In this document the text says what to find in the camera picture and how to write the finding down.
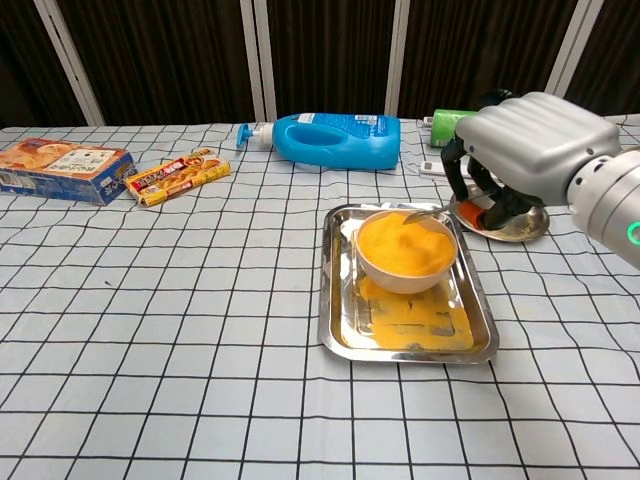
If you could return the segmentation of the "white folding laptop stand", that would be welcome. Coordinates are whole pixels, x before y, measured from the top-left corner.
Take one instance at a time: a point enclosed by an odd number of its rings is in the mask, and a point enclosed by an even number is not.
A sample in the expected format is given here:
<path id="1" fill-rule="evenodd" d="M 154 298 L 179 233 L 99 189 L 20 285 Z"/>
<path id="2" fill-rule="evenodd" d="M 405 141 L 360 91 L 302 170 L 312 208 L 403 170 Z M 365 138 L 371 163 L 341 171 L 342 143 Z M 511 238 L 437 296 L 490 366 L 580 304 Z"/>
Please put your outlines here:
<path id="1" fill-rule="evenodd" d="M 429 146 L 432 147 L 430 145 L 431 129 L 430 129 L 430 126 L 426 123 L 425 118 L 426 117 L 423 118 L 421 126 L 422 126 L 423 129 L 428 131 L 428 133 L 429 133 Z M 441 177 L 445 176 L 444 167 L 443 167 L 443 165 L 442 165 L 442 163 L 441 163 L 439 158 L 436 158 L 435 160 L 428 160 L 428 159 L 422 160 L 421 164 L 420 164 L 420 167 L 419 167 L 419 171 L 420 171 L 421 174 L 424 174 L 424 175 L 436 175 L 436 176 L 441 176 Z"/>

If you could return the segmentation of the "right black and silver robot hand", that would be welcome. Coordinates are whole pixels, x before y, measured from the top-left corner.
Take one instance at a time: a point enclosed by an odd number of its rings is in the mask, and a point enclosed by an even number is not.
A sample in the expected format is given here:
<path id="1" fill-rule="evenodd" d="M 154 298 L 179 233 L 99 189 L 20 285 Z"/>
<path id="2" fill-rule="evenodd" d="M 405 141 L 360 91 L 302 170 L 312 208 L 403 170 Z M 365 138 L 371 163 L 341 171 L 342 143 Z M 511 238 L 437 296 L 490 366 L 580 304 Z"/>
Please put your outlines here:
<path id="1" fill-rule="evenodd" d="M 487 210 L 464 209 L 476 228 L 498 230 L 532 207 L 563 206 L 576 173 L 589 161 L 621 151 L 617 126 L 552 94 L 516 96 L 496 89 L 480 110 L 460 119 L 440 153 L 457 200 L 469 198 L 467 171 L 493 201 Z"/>

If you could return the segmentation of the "checkered tablecloth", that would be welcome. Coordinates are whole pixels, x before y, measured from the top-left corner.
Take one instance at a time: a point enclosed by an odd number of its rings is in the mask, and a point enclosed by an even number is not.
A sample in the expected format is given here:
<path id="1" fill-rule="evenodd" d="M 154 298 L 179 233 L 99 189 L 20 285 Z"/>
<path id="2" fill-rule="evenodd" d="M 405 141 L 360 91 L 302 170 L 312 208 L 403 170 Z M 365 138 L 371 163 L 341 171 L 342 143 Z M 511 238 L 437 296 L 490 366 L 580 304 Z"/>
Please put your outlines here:
<path id="1" fill-rule="evenodd" d="M 151 209 L 0 195 L 0 480 L 640 480 L 640 271 L 564 209 L 536 242 L 466 238 L 492 361 L 318 338 L 325 214 L 448 201 L 427 135 L 404 121 L 398 167 L 369 173 L 237 151 L 233 124 L 0 130 L 232 165 Z"/>

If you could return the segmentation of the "orange and blue biscuit box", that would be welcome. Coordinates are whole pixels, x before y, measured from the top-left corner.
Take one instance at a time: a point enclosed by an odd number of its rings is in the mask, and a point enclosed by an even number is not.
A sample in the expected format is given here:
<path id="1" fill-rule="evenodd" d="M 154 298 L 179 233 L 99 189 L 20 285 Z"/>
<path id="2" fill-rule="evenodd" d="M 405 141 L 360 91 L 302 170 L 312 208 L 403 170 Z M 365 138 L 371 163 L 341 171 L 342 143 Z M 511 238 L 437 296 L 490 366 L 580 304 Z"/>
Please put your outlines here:
<path id="1" fill-rule="evenodd" d="M 123 149 L 28 138 L 0 151 L 0 191 L 17 195 L 109 204 L 137 173 Z"/>

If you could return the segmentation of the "round steel plate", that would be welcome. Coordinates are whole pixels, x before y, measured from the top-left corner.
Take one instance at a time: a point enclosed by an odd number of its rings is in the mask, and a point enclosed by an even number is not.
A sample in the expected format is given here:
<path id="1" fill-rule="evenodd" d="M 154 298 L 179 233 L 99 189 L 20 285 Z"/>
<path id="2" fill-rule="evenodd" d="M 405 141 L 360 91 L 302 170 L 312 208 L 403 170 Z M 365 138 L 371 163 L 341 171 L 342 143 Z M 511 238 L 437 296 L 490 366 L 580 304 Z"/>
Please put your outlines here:
<path id="1" fill-rule="evenodd" d="M 455 207 L 450 213 L 471 232 L 482 237 L 506 243 L 521 243 L 543 236 L 549 228 L 550 218 L 547 210 L 533 206 L 528 212 L 511 218 L 501 229 L 482 230 L 474 227 Z"/>

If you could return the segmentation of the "dark folding screen white frames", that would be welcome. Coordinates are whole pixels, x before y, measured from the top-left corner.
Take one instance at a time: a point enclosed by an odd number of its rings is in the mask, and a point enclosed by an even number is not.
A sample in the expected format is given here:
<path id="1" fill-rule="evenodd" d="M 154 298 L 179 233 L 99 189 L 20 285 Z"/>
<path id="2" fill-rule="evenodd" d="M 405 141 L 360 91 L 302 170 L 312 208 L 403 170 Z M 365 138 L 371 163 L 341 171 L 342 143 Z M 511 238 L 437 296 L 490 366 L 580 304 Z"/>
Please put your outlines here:
<path id="1" fill-rule="evenodd" d="M 410 0 L 398 113 L 544 88 L 578 0 Z M 109 125 L 253 120 L 240 0 L 57 0 Z M 276 110 L 380 113 L 395 0 L 266 0 Z M 640 113 L 640 0 L 604 0 L 567 98 Z M 86 122 L 34 0 L 0 0 L 0 128 Z"/>

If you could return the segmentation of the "green cylindrical can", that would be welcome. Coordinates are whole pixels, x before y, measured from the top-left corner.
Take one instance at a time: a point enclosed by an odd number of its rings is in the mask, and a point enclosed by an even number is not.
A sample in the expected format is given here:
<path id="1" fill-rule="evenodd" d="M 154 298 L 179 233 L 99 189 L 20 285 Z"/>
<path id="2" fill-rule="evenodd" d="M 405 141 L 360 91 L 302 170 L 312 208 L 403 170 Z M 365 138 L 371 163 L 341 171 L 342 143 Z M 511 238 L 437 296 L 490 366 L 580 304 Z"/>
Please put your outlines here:
<path id="1" fill-rule="evenodd" d="M 476 111 L 436 109 L 425 121 L 430 126 L 430 145 L 443 148 L 454 137 L 455 126 L 462 118 L 475 115 Z"/>

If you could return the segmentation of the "blue pump detergent bottle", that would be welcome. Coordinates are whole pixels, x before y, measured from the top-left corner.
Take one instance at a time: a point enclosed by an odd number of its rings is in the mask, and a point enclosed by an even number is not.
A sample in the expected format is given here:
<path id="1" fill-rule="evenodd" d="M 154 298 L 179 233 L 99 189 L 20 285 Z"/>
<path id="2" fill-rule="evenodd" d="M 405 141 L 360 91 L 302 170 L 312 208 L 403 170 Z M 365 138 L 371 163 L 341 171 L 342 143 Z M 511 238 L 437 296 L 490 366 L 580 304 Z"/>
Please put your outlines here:
<path id="1" fill-rule="evenodd" d="M 286 160 L 328 169 L 391 170 L 399 160 L 401 122 L 387 115 L 300 113 L 252 129 L 239 127 L 236 146 L 256 137 Z"/>

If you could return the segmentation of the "small metal spoon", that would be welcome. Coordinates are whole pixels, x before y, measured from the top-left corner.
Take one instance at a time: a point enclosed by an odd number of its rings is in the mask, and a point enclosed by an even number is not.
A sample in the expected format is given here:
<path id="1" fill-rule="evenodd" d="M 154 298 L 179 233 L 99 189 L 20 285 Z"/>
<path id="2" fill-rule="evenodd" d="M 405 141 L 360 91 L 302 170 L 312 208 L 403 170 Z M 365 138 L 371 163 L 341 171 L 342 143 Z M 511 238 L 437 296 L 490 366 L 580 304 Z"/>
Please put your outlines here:
<path id="1" fill-rule="evenodd" d="M 469 198 L 465 201 L 454 201 L 435 210 L 416 211 L 405 218 L 404 224 L 416 223 L 422 221 L 424 218 L 435 217 L 445 212 L 454 212 L 472 226 L 479 228 L 481 217 L 487 212 L 487 210 L 477 205 L 475 200 L 476 197 Z"/>

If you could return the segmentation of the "yellow and red curry box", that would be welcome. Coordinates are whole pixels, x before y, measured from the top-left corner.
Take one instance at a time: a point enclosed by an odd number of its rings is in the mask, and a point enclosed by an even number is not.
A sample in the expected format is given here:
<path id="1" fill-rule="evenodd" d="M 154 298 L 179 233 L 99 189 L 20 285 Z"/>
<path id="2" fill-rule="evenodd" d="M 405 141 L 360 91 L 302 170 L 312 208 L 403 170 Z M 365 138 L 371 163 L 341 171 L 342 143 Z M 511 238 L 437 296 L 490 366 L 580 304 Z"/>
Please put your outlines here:
<path id="1" fill-rule="evenodd" d="M 143 207 L 153 207 L 231 174 L 231 165 L 210 148 L 201 148 L 126 179 Z"/>

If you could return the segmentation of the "white bowl of orange powder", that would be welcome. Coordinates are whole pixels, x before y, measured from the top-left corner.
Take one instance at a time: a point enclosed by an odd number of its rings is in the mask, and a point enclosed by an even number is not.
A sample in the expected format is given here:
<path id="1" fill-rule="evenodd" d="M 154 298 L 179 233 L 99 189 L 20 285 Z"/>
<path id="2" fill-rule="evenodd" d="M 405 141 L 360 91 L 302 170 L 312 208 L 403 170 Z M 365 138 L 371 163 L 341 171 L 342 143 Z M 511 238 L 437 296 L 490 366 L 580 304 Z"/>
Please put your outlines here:
<path id="1" fill-rule="evenodd" d="M 365 273 L 381 288 L 400 294 L 435 286 L 458 254 L 454 235 L 444 223 L 433 217 L 409 223 L 409 216 L 401 210 L 375 213 L 354 237 Z"/>

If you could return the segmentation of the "rectangular steel tray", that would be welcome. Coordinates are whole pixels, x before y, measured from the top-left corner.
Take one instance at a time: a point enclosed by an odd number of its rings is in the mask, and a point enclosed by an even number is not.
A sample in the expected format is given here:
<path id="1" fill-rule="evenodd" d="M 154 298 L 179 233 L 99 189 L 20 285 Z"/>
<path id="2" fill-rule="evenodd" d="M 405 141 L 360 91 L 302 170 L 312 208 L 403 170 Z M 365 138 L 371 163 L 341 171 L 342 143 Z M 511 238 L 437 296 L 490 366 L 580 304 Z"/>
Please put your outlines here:
<path id="1" fill-rule="evenodd" d="M 409 214 L 414 204 L 347 204 L 324 219 L 318 335 L 357 361 L 476 364 L 493 357 L 499 334 L 460 224 L 437 216 L 458 248 L 433 287 L 411 294 L 377 284 L 357 253 L 357 232 L 376 214 Z"/>

